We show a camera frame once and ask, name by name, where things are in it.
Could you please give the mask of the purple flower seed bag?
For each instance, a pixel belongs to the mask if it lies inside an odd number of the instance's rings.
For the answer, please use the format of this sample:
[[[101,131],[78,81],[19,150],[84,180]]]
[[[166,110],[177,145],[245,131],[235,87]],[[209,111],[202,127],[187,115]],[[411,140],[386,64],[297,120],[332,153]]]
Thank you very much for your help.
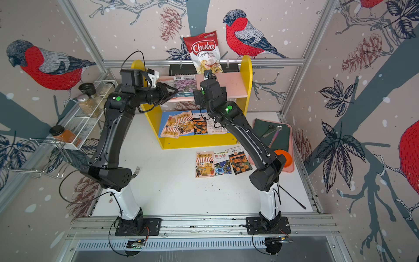
[[[178,90],[176,97],[193,97],[197,90],[195,75],[174,76],[174,88]]]

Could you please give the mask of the pink shop seed bag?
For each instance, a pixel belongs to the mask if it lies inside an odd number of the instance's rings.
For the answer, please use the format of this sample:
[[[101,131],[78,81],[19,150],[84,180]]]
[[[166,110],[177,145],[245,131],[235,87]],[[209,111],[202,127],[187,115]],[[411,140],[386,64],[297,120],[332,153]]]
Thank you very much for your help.
[[[178,139],[181,135],[179,124],[176,121],[175,116],[169,116],[160,136],[163,138]]]
[[[194,121],[191,111],[184,111],[175,115],[175,120],[179,128],[180,135],[188,135],[194,133]]]

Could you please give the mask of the striped shop seed bag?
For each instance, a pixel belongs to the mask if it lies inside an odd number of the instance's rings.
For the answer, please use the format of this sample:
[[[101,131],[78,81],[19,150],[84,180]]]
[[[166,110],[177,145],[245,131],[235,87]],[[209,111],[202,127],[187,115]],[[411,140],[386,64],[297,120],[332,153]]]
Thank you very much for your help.
[[[215,176],[214,152],[204,151],[196,153],[195,177],[211,178]]]

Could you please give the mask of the blue flower seed bag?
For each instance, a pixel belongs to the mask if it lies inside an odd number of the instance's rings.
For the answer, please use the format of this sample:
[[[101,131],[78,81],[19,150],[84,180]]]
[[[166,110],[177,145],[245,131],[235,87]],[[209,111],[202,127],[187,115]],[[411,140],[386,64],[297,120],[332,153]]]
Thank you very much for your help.
[[[215,175],[231,175],[232,169],[227,151],[217,152],[214,155]]]

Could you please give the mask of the orange marigold seed bag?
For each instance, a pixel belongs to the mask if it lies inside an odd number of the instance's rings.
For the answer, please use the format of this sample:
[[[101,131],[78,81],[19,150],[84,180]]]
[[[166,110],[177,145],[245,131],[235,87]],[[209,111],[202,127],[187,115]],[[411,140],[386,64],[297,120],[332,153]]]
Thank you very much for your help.
[[[252,170],[252,166],[242,146],[233,147],[227,150],[232,171],[235,175]]]

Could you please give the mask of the white orange seed bag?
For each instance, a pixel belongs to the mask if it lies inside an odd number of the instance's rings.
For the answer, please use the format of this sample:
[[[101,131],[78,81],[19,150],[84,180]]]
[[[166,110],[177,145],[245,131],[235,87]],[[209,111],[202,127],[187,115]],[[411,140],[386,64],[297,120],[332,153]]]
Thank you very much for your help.
[[[173,78],[173,76],[161,76],[159,79],[158,79],[158,82],[162,82],[162,83],[173,83],[173,81],[174,81],[174,78]]]

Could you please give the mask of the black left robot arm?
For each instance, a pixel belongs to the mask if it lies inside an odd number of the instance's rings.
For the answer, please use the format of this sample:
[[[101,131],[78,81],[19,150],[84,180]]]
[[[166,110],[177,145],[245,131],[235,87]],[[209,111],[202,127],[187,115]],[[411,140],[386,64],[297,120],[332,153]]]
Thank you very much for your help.
[[[96,181],[116,199],[120,208],[120,227],[141,230],[143,213],[129,186],[132,171],[119,166],[125,136],[143,104],[156,107],[176,96],[178,89],[158,80],[152,69],[121,69],[122,82],[109,94],[104,106],[105,125],[92,163],[81,173]]]

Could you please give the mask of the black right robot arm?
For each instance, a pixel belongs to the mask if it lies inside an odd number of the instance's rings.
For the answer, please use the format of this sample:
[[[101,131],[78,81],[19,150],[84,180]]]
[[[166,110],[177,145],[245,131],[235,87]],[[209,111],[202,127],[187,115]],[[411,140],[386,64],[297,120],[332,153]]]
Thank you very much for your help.
[[[227,88],[221,87],[217,79],[205,79],[200,83],[200,88],[194,91],[196,104],[206,109],[216,124],[226,128],[238,140],[256,166],[249,179],[260,191],[261,208],[260,218],[253,228],[257,231],[272,230],[281,219],[274,188],[287,161],[286,157],[278,156],[260,140],[240,107],[227,99]]]

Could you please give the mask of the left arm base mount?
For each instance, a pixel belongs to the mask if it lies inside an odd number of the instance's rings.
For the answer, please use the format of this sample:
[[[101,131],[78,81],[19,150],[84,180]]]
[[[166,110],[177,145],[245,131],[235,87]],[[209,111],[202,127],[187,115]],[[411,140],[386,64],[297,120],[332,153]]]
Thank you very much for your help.
[[[161,223],[161,218],[144,218],[140,208],[134,219],[117,219],[115,236],[158,236]]]

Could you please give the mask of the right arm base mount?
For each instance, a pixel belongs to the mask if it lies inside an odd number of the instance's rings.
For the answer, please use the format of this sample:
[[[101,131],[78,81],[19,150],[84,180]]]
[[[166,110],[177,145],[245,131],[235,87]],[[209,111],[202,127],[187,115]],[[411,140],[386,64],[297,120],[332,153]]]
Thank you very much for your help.
[[[245,226],[249,235],[291,234],[289,220],[280,211],[273,220],[268,220],[261,213],[258,217],[247,217]]]

